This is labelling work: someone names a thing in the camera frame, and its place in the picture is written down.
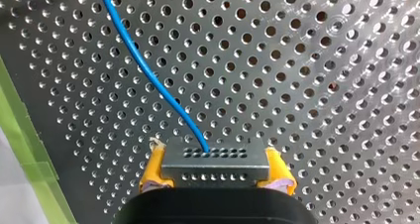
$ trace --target blue wire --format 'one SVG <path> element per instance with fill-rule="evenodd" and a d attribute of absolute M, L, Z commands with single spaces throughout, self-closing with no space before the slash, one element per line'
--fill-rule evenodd
<path fill-rule="evenodd" d="M 185 112 L 185 110 L 176 102 L 176 100 L 170 95 L 170 93 L 164 88 L 164 86 L 158 81 L 155 77 L 152 70 L 149 68 L 148 64 L 146 63 L 145 59 L 136 49 L 136 46 L 133 43 L 129 33 L 127 32 L 126 28 L 121 23 L 120 16 L 118 15 L 117 10 L 115 9 L 114 5 L 112 5 L 111 0 L 103 0 L 105 7 L 108 10 L 109 15 L 111 16 L 112 22 L 114 23 L 115 28 L 117 29 L 118 33 L 120 34 L 121 38 L 123 39 L 127 49 L 130 51 L 132 57 L 142 69 L 145 76 L 149 79 L 149 81 L 155 86 L 157 91 L 163 96 L 163 98 L 172 106 L 173 109 L 183 118 L 186 122 L 188 127 L 192 130 L 195 137 L 198 139 L 198 142 L 203 149 L 203 152 L 208 153 L 209 147 L 207 145 L 206 140 L 203 137 L 203 134 L 198 129 L 197 125 L 195 125 L 194 121 L 189 117 L 189 115 Z"/>

